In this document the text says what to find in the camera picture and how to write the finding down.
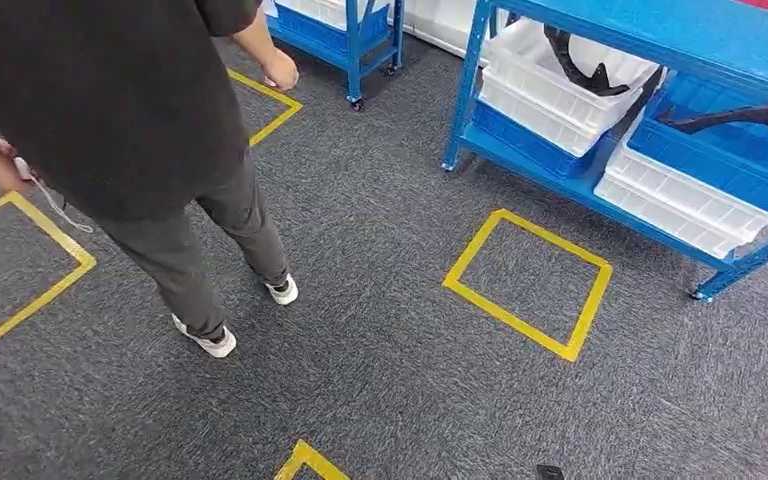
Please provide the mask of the person's hand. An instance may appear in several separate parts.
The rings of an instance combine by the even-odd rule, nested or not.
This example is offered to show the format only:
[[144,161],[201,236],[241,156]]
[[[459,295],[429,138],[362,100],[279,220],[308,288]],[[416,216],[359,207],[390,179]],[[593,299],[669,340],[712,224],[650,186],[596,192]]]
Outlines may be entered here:
[[5,192],[22,191],[33,185],[30,173],[17,166],[16,149],[0,139],[0,188]]
[[295,61],[278,48],[261,64],[261,70],[266,84],[278,91],[293,89],[299,80]]

